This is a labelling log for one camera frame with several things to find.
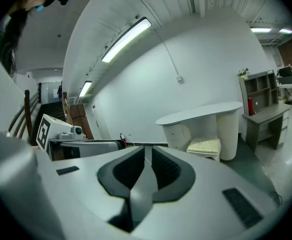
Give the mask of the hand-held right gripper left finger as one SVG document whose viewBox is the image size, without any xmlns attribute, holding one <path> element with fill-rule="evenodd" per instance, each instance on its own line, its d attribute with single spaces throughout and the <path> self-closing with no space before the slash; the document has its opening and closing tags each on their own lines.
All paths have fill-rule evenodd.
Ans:
<svg viewBox="0 0 292 240">
<path fill-rule="evenodd" d="M 97 172 L 97 179 L 109 195 L 128 199 L 144 167 L 145 148 L 139 146 L 104 164 Z"/>
</svg>

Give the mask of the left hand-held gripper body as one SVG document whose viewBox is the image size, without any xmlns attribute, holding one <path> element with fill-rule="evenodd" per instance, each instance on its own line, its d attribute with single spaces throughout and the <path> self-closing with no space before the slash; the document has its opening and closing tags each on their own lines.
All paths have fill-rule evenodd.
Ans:
<svg viewBox="0 0 292 240">
<path fill-rule="evenodd" d="M 60 119 L 43 114 L 36 134 L 36 143 L 54 161 L 51 143 L 87 140 L 80 126 L 73 126 Z"/>
</svg>

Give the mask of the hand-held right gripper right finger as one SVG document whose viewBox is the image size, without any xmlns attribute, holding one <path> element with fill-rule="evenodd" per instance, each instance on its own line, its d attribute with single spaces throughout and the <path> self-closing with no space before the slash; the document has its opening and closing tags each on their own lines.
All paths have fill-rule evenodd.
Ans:
<svg viewBox="0 0 292 240">
<path fill-rule="evenodd" d="M 150 202 L 176 202 L 187 194 L 196 180 L 186 153 L 163 146 L 146 146 L 147 183 L 145 195 Z"/>
</svg>

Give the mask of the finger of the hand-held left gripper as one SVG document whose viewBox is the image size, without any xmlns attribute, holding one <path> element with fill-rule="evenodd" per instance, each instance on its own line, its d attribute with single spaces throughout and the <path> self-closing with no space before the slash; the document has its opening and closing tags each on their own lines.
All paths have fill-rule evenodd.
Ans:
<svg viewBox="0 0 292 240">
<path fill-rule="evenodd" d="M 123 140 L 86 140 L 78 141 L 79 155 L 81 158 L 92 157 L 119 151 L 126 148 Z"/>
</svg>

